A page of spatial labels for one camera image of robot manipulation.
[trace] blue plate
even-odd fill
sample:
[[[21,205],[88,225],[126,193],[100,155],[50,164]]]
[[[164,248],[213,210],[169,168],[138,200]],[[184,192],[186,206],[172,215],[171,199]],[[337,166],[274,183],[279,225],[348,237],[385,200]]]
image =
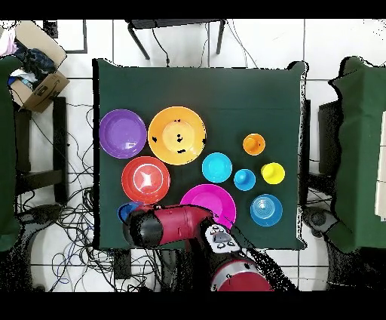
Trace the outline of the blue plate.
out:
[[[131,213],[131,211],[136,210],[140,205],[142,205],[142,202],[133,201],[119,207],[117,212],[119,221],[126,221],[126,218]]]
[[[210,182],[224,182],[232,173],[231,160],[223,153],[210,153],[202,162],[202,173]]]
[[[283,206],[273,195],[261,195],[252,201],[250,216],[259,226],[273,226],[282,216]]]
[[[256,183],[255,174],[248,169],[241,169],[234,175],[234,185],[241,191],[248,191],[253,188]]]

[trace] cardboard box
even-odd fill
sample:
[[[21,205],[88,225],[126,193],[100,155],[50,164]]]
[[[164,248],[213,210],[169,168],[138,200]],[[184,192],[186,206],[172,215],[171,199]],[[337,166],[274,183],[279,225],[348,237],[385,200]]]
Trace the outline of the cardboard box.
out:
[[[66,52],[47,33],[32,21],[21,21],[15,27],[16,39],[28,49],[37,48],[44,52],[58,68],[66,59]],[[35,112],[43,112],[69,83],[69,80],[59,71],[49,74],[43,82],[32,91],[20,80],[16,80],[11,88],[14,101],[21,107]]]

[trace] green cloth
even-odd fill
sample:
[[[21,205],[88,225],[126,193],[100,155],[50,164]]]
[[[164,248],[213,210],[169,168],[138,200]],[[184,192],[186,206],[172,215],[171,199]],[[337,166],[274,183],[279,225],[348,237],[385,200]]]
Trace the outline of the green cloth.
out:
[[[231,231],[240,244],[249,246],[247,238],[256,248],[304,247],[296,238],[303,62],[284,70],[138,68],[113,66],[101,59],[97,62],[100,119],[113,109],[129,109],[148,127],[162,109],[186,106],[204,121],[207,143],[203,152],[187,165],[167,165],[171,184],[161,204],[179,204],[193,186],[209,183],[201,173],[202,161],[212,152],[223,152],[231,159],[233,171],[219,185],[236,203],[235,226],[242,235],[235,227]],[[247,155],[243,150],[243,139],[250,133],[265,138],[266,147],[261,155]],[[140,155],[154,156],[148,144]],[[113,158],[100,148],[100,248],[128,248],[117,209],[130,201],[121,186],[121,173],[129,161]],[[278,162],[286,170],[286,177],[279,185],[268,185],[262,179],[260,169],[269,162]],[[256,175],[256,185],[248,192],[238,190],[233,183],[234,173],[241,168],[248,168]],[[272,227],[258,226],[250,217],[252,200],[263,193],[277,196],[283,205],[283,216]],[[183,248],[183,245],[180,242],[163,248]]]
[[[21,67],[16,57],[0,58],[0,251],[10,249],[19,235],[20,224],[14,216],[16,186],[16,145],[14,106],[8,87],[9,75]]]
[[[342,96],[344,115],[339,129],[341,164],[335,180],[334,210],[340,222],[327,235],[344,252],[386,248],[386,223],[374,210],[382,113],[386,110],[386,69],[350,57],[342,77],[333,84]]]

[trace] bowl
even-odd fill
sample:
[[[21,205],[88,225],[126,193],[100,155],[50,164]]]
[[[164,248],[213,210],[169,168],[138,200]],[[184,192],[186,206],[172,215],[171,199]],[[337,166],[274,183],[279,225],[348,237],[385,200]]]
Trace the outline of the bowl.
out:
[[[283,206],[274,195],[260,195],[250,205],[250,216],[259,226],[273,226],[281,219]]]
[[[145,123],[126,109],[107,113],[100,121],[99,133],[102,149],[115,158],[134,157],[146,143]]]
[[[243,148],[249,155],[259,155],[265,148],[265,140],[260,134],[248,134],[243,141]]]
[[[124,167],[121,182],[127,197],[148,205],[158,202],[167,194],[170,175],[162,161],[143,156],[131,160]]]
[[[134,201],[134,202],[126,203],[126,204],[122,205],[121,207],[119,207],[119,209],[117,210],[117,215],[118,215],[119,221],[121,221],[122,223],[124,221],[126,221],[127,216],[132,211],[136,210],[140,205],[142,205],[142,202]]]
[[[184,106],[163,109],[149,125],[150,149],[170,165],[185,165],[195,160],[202,152],[206,138],[200,116]]]
[[[232,173],[231,160],[220,152],[210,153],[202,162],[204,177],[213,183],[226,181]]]
[[[269,184],[279,184],[286,175],[283,166],[276,162],[263,165],[261,172],[264,181]]]
[[[230,229],[236,221],[236,204],[231,195],[216,184],[200,184],[190,189],[181,205],[199,205],[213,212],[213,219]]]
[[[248,191],[255,186],[256,177],[255,174],[248,169],[240,169],[234,175],[234,185],[241,191]]]

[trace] pink plate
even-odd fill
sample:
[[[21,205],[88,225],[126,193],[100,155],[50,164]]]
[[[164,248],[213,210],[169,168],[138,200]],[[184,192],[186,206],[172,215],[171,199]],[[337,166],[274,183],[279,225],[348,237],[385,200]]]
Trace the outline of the pink plate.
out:
[[[233,198],[221,186],[216,184],[195,186],[182,197],[180,204],[199,205],[210,209],[215,214],[213,219],[228,229],[236,221],[236,205]]]

